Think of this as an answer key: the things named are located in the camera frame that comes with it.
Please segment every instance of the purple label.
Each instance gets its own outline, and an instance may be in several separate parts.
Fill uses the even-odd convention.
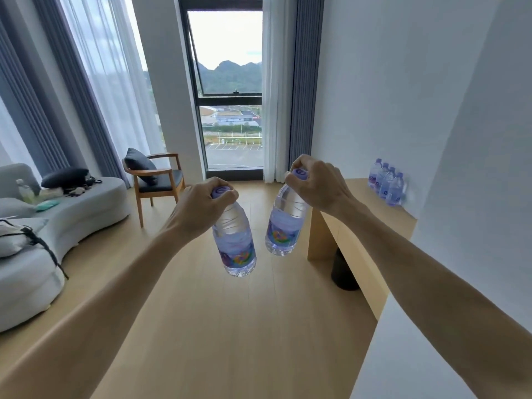
[[[218,252],[220,252],[223,264],[229,268],[243,268],[255,259],[255,246],[253,245],[253,241],[251,241],[247,248],[235,255],[230,255],[220,250]]]
[[[268,223],[268,231],[266,235],[268,239],[278,246],[292,246],[297,242],[300,230],[289,232],[283,231],[281,228],[274,226],[271,221]]]

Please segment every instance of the sofa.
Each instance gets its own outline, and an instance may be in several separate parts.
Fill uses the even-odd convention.
[[[17,179],[38,193],[40,186],[25,164],[0,167],[0,198],[21,199]],[[100,178],[77,197],[60,197],[60,203],[33,214],[47,219],[37,233],[62,262],[65,254],[90,234],[129,215],[126,186],[118,178]],[[12,256],[0,258],[0,332],[45,311],[59,295],[65,279],[41,245],[26,246]]]

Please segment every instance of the black pillow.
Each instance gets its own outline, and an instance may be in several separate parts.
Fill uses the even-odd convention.
[[[124,158],[126,165],[129,169],[134,171],[148,171],[157,169],[155,164],[143,153],[135,148],[129,148],[126,157]],[[145,181],[149,186],[155,186],[157,184],[156,176],[143,176],[139,177]]]
[[[85,177],[89,174],[86,168],[63,168],[53,173],[47,174],[40,185],[43,188],[71,189],[85,184]]]

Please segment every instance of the sheer white curtain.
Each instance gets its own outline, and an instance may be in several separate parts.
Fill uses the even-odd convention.
[[[262,0],[264,181],[288,169],[297,0]]]
[[[12,163],[28,164],[35,179],[40,182],[41,176],[31,158],[19,131],[11,119],[11,115],[0,98],[0,165]]]
[[[60,1],[118,156],[165,152],[124,0]]]

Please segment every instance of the plastic water bottle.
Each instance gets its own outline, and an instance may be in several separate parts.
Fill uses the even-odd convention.
[[[371,166],[371,169],[369,170],[369,176],[368,176],[368,186],[371,189],[375,188],[375,181],[377,180],[377,175],[382,168],[382,160],[380,158],[377,158],[375,163]]]
[[[386,204],[396,206],[401,204],[403,198],[404,180],[403,173],[398,172],[395,179],[390,183],[388,194],[386,195]]]
[[[380,187],[379,191],[379,197],[381,199],[385,199],[386,195],[388,194],[388,189],[390,188],[390,183],[395,179],[397,176],[395,174],[395,167],[389,167],[388,173],[384,176],[382,180],[382,185]]]
[[[23,179],[17,179],[17,185],[22,200],[28,204],[35,204],[35,193],[33,189],[26,185]]]
[[[303,169],[292,171],[301,180],[306,180],[307,172]],[[288,185],[284,185],[273,204],[270,222],[266,231],[266,248],[278,256],[288,255],[295,247],[303,222],[307,204]]]
[[[384,162],[382,164],[382,168],[380,169],[379,173],[377,173],[377,178],[375,179],[375,187],[374,187],[374,191],[376,194],[379,194],[380,187],[382,186],[382,181],[384,180],[384,177],[389,171],[388,165],[389,165],[388,162]]]
[[[227,190],[230,190],[228,186],[217,187],[211,197],[216,199]],[[227,206],[213,225],[212,234],[227,272],[236,277],[249,275],[255,268],[257,257],[244,209],[238,203]]]

